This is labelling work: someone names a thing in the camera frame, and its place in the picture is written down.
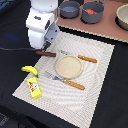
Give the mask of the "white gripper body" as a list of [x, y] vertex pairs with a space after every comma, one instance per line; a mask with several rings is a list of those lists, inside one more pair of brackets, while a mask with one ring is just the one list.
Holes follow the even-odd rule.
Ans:
[[30, 46], [46, 50], [56, 39], [59, 27], [53, 13], [40, 13], [31, 8], [26, 20]]

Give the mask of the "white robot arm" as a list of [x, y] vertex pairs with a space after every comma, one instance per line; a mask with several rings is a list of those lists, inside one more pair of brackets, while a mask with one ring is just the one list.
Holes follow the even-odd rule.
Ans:
[[30, 0], [31, 8], [26, 19], [30, 46], [45, 51], [59, 33], [58, 0]]

